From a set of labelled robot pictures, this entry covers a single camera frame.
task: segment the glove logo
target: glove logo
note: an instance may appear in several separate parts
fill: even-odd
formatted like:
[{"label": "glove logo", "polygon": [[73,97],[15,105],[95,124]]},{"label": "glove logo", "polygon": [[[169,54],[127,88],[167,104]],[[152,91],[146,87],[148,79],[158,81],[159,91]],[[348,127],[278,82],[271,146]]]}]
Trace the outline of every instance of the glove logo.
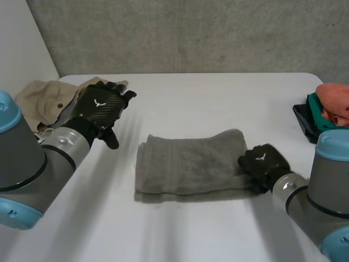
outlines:
[{"label": "glove logo", "polygon": [[102,106],[102,105],[106,105],[106,104],[107,104],[107,103],[100,104],[100,103],[97,102],[96,99],[94,100],[94,103],[96,104],[96,107],[99,107],[99,106]]},{"label": "glove logo", "polygon": [[262,157],[256,157],[256,160],[261,160],[263,161],[266,158],[266,153],[264,153],[264,155]]}]

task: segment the black glove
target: black glove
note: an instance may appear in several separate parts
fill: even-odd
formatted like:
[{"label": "black glove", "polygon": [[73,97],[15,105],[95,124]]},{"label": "black glove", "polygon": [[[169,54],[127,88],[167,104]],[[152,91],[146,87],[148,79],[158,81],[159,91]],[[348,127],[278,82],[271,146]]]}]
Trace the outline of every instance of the black glove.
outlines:
[{"label": "black glove", "polygon": [[276,181],[292,171],[286,159],[270,144],[256,146],[239,157],[239,165],[257,182],[258,193],[272,190]]},{"label": "black glove", "polygon": [[82,118],[95,129],[95,137],[104,140],[111,149],[119,148],[119,142],[112,130],[114,123],[136,97],[133,91],[125,91],[124,85],[113,82],[104,84],[102,81],[89,85],[78,99],[71,113],[72,120]]}]

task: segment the beige cloth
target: beige cloth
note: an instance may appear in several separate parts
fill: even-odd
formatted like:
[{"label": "beige cloth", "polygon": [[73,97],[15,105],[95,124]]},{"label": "beige cloth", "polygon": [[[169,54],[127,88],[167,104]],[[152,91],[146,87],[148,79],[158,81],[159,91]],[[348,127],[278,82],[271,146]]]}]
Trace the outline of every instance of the beige cloth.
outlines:
[{"label": "beige cloth", "polygon": [[18,94],[15,101],[33,132],[38,125],[54,124],[78,92],[77,86],[59,81],[34,81]]}]

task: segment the white table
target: white table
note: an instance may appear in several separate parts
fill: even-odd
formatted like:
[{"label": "white table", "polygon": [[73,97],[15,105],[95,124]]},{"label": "white table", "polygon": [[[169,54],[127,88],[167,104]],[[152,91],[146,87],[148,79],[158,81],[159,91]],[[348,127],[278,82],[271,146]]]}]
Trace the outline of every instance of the white table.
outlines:
[{"label": "white table", "polygon": [[[61,81],[79,85],[93,76]],[[304,101],[322,83],[319,78],[306,73],[99,77],[128,80],[138,94],[115,125],[120,149],[96,141],[34,229],[1,227],[3,261],[327,261],[285,212],[273,207],[270,193],[189,204],[142,204],[133,195],[136,150],[148,134],[205,138],[238,128],[249,148],[271,143],[294,171],[309,177],[314,145],[292,105]]]}]

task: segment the black cloth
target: black cloth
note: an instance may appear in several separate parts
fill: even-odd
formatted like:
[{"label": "black cloth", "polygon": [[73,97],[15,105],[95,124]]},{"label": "black cloth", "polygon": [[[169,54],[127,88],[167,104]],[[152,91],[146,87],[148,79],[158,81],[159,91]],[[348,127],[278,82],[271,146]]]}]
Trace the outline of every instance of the black cloth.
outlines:
[{"label": "black cloth", "polygon": [[315,125],[309,105],[309,96],[306,98],[305,104],[294,105],[293,112],[296,115],[300,128],[308,141],[312,144],[316,144],[317,139],[322,132]]}]

